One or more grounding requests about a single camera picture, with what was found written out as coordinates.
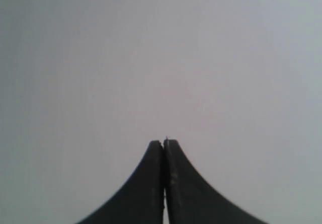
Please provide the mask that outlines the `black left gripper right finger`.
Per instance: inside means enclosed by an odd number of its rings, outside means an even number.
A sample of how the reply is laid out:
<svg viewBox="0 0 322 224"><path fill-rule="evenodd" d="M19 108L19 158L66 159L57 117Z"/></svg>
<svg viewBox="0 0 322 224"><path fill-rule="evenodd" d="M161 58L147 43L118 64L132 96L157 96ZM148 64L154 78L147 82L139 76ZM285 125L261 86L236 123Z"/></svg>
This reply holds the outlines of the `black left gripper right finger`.
<svg viewBox="0 0 322 224"><path fill-rule="evenodd" d="M164 140L169 223L265 223L214 189L175 139Z"/></svg>

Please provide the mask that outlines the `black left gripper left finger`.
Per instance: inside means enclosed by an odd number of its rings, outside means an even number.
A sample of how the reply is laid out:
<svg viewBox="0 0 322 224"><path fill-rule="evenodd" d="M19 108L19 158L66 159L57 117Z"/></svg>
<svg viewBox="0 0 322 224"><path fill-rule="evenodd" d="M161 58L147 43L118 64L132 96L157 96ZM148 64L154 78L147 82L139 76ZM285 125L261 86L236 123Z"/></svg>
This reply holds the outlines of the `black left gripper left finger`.
<svg viewBox="0 0 322 224"><path fill-rule="evenodd" d="M163 147L148 144L140 163L123 186L81 223L163 223Z"/></svg>

